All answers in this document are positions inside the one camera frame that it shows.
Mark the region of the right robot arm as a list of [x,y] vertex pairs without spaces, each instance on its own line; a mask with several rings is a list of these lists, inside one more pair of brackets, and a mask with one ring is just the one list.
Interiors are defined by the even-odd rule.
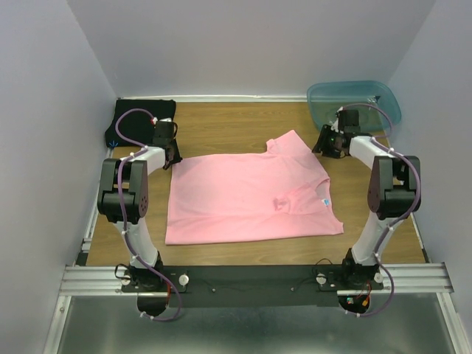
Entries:
[[420,160],[383,145],[361,130],[357,104],[340,107],[336,121],[323,125],[314,153],[356,158],[371,171],[367,190],[369,216],[361,236],[339,265],[324,265],[316,280],[332,291],[381,283],[381,254],[400,223],[421,201]]

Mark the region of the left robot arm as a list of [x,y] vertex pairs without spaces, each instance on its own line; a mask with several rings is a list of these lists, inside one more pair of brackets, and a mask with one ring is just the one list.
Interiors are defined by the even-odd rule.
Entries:
[[162,259],[150,239],[145,216],[149,207],[148,176],[179,163],[176,135],[178,126],[171,119],[153,119],[149,145],[121,159],[103,161],[97,209],[122,235],[129,253],[129,266],[122,278],[129,285],[146,291],[175,291],[164,275]]

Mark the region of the pink t-shirt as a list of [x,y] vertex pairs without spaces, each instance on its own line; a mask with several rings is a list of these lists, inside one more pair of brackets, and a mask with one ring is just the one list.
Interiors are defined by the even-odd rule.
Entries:
[[239,243],[340,235],[330,177],[295,131],[264,153],[213,154],[173,167],[165,243]]

